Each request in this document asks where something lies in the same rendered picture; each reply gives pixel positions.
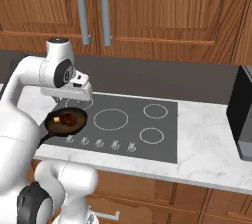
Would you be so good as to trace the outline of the black frying pan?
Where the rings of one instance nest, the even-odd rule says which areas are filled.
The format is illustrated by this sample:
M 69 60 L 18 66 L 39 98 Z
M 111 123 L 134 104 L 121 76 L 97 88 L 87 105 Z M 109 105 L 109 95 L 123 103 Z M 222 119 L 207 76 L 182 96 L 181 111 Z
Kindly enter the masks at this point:
M 60 123 L 60 115 L 64 113 L 71 113 L 77 118 L 74 126 L 62 125 Z M 42 146 L 51 137 L 68 137 L 78 133 L 87 123 L 87 113 L 76 107 L 66 107 L 50 112 L 45 121 L 44 127 L 47 134 L 41 138 L 39 146 Z

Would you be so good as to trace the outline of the wooden base cupboard door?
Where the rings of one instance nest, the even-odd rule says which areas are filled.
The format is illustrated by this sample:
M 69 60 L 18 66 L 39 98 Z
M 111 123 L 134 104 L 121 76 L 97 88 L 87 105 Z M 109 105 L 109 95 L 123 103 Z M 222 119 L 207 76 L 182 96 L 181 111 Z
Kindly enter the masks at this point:
M 170 205 L 179 210 L 170 224 L 252 224 L 252 195 L 175 184 Z

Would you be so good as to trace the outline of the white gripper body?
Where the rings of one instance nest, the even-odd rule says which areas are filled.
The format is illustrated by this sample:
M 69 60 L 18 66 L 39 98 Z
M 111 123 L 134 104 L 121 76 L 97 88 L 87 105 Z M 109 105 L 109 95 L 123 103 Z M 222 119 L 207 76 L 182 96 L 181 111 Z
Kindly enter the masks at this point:
M 66 85 L 62 88 L 42 87 L 40 90 L 45 96 L 57 98 L 69 98 L 81 101 L 89 101 L 92 98 L 92 86 L 90 83 L 86 83 L 84 87 L 70 87 Z

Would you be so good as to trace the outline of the black microwave oven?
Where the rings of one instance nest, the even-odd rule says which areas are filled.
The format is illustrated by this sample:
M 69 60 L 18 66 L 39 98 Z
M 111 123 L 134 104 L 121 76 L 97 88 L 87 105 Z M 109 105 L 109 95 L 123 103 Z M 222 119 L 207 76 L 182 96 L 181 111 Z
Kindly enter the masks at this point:
M 240 158 L 252 162 L 252 66 L 239 66 L 226 115 Z

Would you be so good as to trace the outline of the dark grey hob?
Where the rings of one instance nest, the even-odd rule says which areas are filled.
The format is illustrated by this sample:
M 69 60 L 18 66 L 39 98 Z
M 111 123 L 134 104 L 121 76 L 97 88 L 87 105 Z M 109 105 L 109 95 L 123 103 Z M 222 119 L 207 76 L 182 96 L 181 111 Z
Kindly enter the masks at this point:
M 52 137 L 46 142 L 48 145 L 177 162 L 178 104 L 175 102 L 96 93 L 89 101 L 63 99 L 57 107 L 81 108 L 88 120 L 84 128 L 73 135 L 71 144 L 65 142 L 67 137 Z M 88 137 L 88 145 L 81 145 L 82 137 Z M 95 147 L 98 139 L 103 139 L 102 148 Z M 119 141 L 118 150 L 111 148 L 115 140 Z M 127 151 L 130 142 L 135 144 L 135 152 Z

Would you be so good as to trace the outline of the wooden drawer front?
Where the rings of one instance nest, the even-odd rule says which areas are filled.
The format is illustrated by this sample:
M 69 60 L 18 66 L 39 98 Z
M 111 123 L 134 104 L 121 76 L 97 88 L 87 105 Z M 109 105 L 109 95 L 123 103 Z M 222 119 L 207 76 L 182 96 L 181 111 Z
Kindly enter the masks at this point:
M 115 215 L 120 212 L 119 220 L 99 217 L 101 224 L 170 224 L 170 214 L 163 210 L 151 210 L 145 207 L 130 206 L 105 199 L 87 198 L 93 212 Z
M 146 177 L 98 171 L 99 182 L 92 198 L 124 199 L 170 207 L 174 205 L 177 184 Z

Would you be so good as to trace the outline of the brown steak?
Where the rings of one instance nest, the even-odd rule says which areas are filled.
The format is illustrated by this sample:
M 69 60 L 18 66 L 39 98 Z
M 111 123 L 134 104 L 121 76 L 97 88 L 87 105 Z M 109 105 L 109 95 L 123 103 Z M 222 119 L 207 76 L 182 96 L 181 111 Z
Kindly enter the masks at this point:
M 77 122 L 77 118 L 71 113 L 64 113 L 60 115 L 60 123 L 62 125 L 74 126 Z

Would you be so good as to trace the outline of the wooden wall cupboard door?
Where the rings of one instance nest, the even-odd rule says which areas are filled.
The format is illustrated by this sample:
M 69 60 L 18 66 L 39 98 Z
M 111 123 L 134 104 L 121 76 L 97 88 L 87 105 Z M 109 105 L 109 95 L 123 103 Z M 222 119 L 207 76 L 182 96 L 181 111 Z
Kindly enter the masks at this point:
M 232 65 L 252 65 L 252 0 L 246 0 L 231 56 Z
M 50 37 L 66 37 L 77 55 L 98 53 L 95 0 L 85 0 L 91 43 L 82 43 L 77 0 L 0 0 L 0 49 L 44 52 Z
M 107 56 L 200 60 L 217 46 L 224 0 L 110 0 L 113 43 Z

